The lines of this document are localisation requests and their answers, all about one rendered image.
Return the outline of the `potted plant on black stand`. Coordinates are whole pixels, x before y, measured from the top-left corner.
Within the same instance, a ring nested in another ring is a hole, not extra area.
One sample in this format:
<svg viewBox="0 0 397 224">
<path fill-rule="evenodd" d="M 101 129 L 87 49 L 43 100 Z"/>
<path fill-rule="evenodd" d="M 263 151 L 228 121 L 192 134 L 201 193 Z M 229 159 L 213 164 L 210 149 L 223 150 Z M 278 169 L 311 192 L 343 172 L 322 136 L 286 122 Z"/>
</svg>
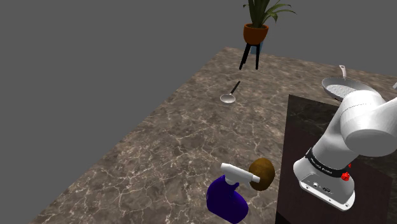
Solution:
<svg viewBox="0 0 397 224">
<path fill-rule="evenodd" d="M 246 43 L 246 47 L 239 65 L 240 70 L 246 63 L 252 46 L 256 48 L 255 69 L 258 69 L 261 45 L 268 33 L 268 26 L 265 25 L 265 22 L 269 18 L 273 18 L 276 22 L 278 20 L 278 13 L 280 12 L 295 13 L 291 9 L 283 9 L 282 7 L 291 7 L 291 5 L 280 3 L 280 1 L 281 0 L 277 0 L 277 2 L 271 7 L 268 7 L 270 0 L 247 0 L 247 4 L 243 5 L 244 8 L 249 8 L 251 23 L 245 24 L 243 28 L 243 38 Z"/>
</svg>

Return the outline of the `grey frying pan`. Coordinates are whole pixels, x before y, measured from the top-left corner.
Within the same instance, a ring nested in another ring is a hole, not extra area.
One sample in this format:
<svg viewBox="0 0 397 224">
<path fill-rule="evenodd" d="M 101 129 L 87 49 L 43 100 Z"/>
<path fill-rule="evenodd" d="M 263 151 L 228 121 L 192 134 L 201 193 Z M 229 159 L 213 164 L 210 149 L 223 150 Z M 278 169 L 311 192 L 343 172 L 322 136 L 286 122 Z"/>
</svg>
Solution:
<svg viewBox="0 0 397 224">
<path fill-rule="evenodd" d="M 321 82 L 324 91 L 332 98 L 342 102 L 348 94 L 357 90 L 368 90 L 377 93 L 372 87 L 349 79 L 344 65 L 339 65 L 339 68 L 342 70 L 342 77 L 325 78 Z"/>
</svg>

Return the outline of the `blue spray bottle white nozzle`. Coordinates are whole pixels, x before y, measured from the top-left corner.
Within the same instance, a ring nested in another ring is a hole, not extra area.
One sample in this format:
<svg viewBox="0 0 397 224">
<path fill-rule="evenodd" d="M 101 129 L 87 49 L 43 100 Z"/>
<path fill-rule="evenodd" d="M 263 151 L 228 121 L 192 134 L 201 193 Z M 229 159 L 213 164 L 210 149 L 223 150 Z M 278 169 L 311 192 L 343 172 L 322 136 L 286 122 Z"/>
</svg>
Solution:
<svg viewBox="0 0 397 224">
<path fill-rule="evenodd" d="M 252 181 L 259 183 L 260 177 L 227 163 L 222 163 L 220 169 L 223 175 L 214 180 L 207 189 L 207 208 L 231 224 L 238 224 L 247 216 L 249 207 L 236 189 L 241 183 L 248 187 Z"/>
</svg>

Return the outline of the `dark marbled robot stand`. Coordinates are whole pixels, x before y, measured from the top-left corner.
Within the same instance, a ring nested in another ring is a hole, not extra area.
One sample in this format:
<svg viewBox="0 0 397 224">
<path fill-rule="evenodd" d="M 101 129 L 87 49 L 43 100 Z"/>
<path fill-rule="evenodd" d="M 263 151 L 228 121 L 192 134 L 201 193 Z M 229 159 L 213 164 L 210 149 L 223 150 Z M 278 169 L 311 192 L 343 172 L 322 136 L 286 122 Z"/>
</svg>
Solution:
<svg viewBox="0 0 397 224">
<path fill-rule="evenodd" d="M 274 224 L 397 224 L 397 151 L 352 162 L 356 200 L 348 211 L 301 189 L 293 163 L 323 135 L 336 106 L 290 95 Z"/>
</svg>

